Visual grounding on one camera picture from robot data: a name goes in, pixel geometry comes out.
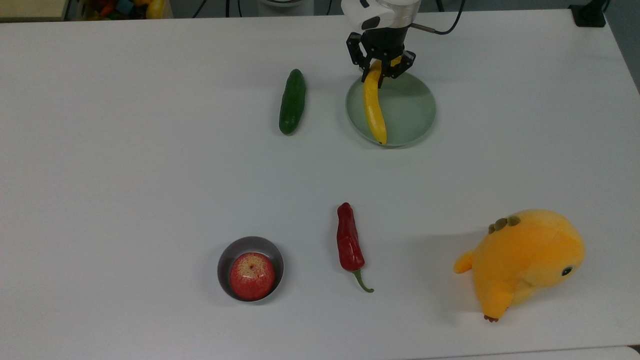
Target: pepper stem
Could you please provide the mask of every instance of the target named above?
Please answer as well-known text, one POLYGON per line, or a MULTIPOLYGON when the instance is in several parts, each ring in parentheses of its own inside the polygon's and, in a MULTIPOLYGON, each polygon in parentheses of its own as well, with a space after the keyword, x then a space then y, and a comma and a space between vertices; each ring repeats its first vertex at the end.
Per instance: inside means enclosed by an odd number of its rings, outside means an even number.
POLYGON ((362 282, 362 276, 360 275, 360 269, 355 270, 353 272, 353 275, 356 276, 356 280, 358 280, 358 284, 360 284, 360 286, 362 287, 362 289, 364 291, 366 291, 367 293, 372 293, 373 289, 369 289, 368 287, 364 286, 364 282, 362 282))

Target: yellow plush toy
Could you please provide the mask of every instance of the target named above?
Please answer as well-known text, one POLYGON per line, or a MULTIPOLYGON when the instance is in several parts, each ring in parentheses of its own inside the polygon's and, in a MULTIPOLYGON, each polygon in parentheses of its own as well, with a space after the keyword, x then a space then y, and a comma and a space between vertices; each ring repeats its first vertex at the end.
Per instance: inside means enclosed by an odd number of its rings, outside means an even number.
POLYGON ((453 270, 460 274, 473 268, 484 318, 495 322, 536 288, 563 282, 583 259, 582 238, 569 220, 534 209, 490 225, 480 245, 462 255, 453 270))

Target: metal bowl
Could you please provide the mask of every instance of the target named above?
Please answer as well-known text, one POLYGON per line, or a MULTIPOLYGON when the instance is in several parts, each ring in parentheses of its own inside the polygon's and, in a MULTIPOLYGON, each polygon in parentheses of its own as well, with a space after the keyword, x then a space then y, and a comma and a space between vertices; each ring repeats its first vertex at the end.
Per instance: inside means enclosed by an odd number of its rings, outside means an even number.
POLYGON ((243 302, 261 301, 269 297, 269 295, 273 293, 273 290, 275 290, 280 284, 283 273, 284 261, 282 259, 282 254, 278 250, 278 247, 276 247, 276 245, 273 245, 271 241, 258 236, 248 236, 246 238, 241 238, 232 242, 231 245, 229 245, 222 252, 220 260, 218 261, 218 281, 220 282, 220 286, 230 297, 243 302), (276 273, 276 278, 273 282, 271 291, 269 291, 269 293, 265 297, 259 300, 243 300, 231 290, 231 266, 234 264, 237 258, 239 258, 242 254, 246 254, 247 252, 259 252, 262 255, 265 255, 273 264, 273 270, 276 273))

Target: green plate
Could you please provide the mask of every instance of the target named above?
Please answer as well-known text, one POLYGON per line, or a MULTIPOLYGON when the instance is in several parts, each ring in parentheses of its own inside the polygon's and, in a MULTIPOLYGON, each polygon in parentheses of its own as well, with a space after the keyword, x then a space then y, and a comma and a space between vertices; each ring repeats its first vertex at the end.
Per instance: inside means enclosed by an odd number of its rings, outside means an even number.
MULTIPOLYGON (((349 88, 346 98, 347 114, 358 132, 379 145, 371 134, 364 113, 363 83, 358 78, 349 88)), ((433 124, 436 101, 429 88, 415 76, 404 73, 397 79, 386 78, 378 90, 382 116, 387 126, 386 147, 411 145, 433 124)))

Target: apple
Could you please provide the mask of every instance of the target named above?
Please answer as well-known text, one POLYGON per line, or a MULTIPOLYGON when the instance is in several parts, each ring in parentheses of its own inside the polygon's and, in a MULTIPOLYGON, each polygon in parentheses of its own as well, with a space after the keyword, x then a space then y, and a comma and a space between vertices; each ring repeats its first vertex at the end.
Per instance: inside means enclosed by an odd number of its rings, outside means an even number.
POLYGON ((259 252, 247 252, 231 266, 229 283, 240 299, 254 301, 269 294, 275 279, 276 272, 269 258, 259 252))

